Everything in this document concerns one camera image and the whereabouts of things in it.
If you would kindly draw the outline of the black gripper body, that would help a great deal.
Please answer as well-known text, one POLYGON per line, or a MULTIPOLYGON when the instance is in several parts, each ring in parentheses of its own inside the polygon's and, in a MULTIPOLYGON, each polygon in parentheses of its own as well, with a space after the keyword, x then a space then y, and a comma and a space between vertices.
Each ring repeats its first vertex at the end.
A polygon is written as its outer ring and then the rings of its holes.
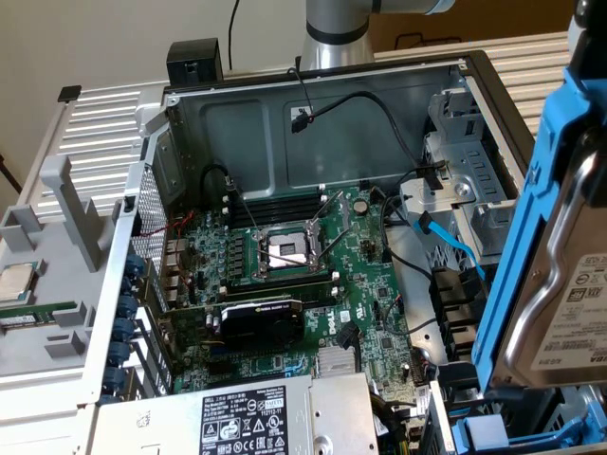
POLYGON ((579 0, 568 29, 570 71, 606 70, 606 1, 579 0))

